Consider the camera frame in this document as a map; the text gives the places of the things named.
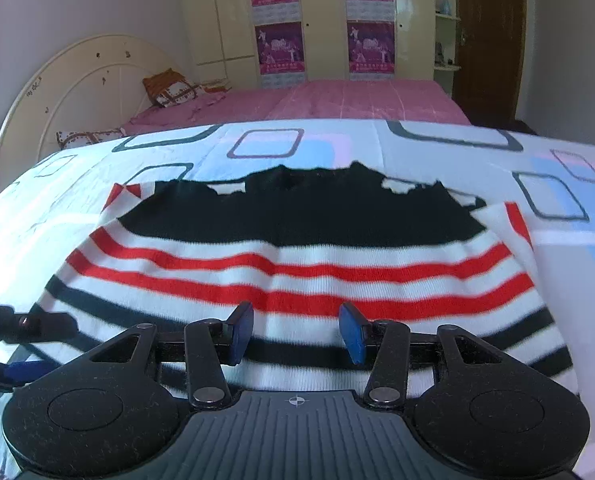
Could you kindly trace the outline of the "striped knit sweater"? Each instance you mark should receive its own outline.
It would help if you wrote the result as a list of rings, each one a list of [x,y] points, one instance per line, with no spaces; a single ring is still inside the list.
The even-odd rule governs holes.
[[[346,302],[417,333],[460,326],[578,387],[518,205],[407,185],[357,162],[113,186],[37,302],[73,315],[78,335],[37,352],[63,364],[130,326],[177,332],[245,301],[253,336],[226,370],[232,387],[361,390],[368,367],[352,362],[339,331]]]

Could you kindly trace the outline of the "white patterned pillow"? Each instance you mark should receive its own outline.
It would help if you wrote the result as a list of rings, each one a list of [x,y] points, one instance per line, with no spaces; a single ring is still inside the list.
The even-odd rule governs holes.
[[[61,150],[81,148],[82,146],[122,139],[125,136],[126,131],[123,128],[101,131],[58,131],[55,133],[56,142],[58,142]]]

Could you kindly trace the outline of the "patterned white bed sheet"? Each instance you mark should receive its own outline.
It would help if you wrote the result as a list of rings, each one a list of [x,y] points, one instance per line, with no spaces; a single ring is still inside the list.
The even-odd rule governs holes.
[[[0,304],[38,299],[113,186],[233,182],[274,167],[363,165],[518,205],[537,286],[578,387],[454,324],[410,328],[403,406],[361,390],[228,386],[192,406],[183,331],[130,326],[75,359],[0,342],[0,363],[56,370],[0,392],[0,479],[595,479],[595,147],[396,120],[279,120],[128,136],[47,156],[0,193]],[[40,342],[39,344],[62,344]],[[222,371],[234,366],[223,365]]]

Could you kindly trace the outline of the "pink bed sheet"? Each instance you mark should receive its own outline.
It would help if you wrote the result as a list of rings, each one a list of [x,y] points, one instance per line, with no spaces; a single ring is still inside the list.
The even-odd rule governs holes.
[[[317,80],[285,89],[212,92],[172,107],[153,105],[122,125],[128,136],[232,122],[386,119],[470,125],[431,80]]]

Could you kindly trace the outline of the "cream wooden headboard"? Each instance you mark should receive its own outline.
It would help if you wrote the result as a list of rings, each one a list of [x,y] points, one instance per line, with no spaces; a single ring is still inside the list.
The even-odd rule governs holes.
[[[0,193],[58,151],[56,134],[115,129],[151,101],[142,80],[182,68],[164,50],[128,35],[75,42],[44,64],[13,101],[0,128]]]

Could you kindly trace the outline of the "orange patterned pillow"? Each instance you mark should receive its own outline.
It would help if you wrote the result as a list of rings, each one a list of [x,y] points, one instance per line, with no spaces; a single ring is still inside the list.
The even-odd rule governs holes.
[[[183,104],[208,94],[223,94],[232,89],[228,78],[215,79],[206,82],[192,82],[168,68],[162,73],[142,79],[146,95],[150,101],[159,107],[167,108]]]

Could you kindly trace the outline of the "lower right purple poster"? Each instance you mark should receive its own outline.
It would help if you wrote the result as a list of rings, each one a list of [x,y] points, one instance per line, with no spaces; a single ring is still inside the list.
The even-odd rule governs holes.
[[[396,49],[393,22],[347,23],[349,76],[390,78],[395,75]]]

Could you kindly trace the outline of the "lower left purple poster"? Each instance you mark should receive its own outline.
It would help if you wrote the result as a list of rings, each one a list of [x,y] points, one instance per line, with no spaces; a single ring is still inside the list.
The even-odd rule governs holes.
[[[260,73],[265,75],[304,73],[304,41],[299,22],[255,27]]]

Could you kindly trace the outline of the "cream built-in wardrobe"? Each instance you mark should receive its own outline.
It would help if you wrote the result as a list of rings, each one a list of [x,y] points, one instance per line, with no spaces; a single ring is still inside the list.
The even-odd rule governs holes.
[[[198,80],[228,78],[235,89],[279,89],[315,80],[431,80],[434,77],[434,0],[297,0],[252,6],[252,0],[181,0]],[[393,22],[395,75],[349,76],[347,23]],[[304,73],[262,76],[255,27],[299,22]]]

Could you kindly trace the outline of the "cream corner shelf unit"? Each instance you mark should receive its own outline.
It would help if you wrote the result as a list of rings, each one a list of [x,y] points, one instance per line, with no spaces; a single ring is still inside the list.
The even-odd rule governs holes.
[[[434,0],[434,80],[447,96],[453,96],[457,61],[457,38],[460,27],[458,0]]]

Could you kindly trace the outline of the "dark brown wooden door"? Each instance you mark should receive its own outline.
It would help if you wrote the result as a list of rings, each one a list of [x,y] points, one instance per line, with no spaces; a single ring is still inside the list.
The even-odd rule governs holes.
[[[524,60],[526,0],[457,0],[453,99],[473,125],[514,122]]]

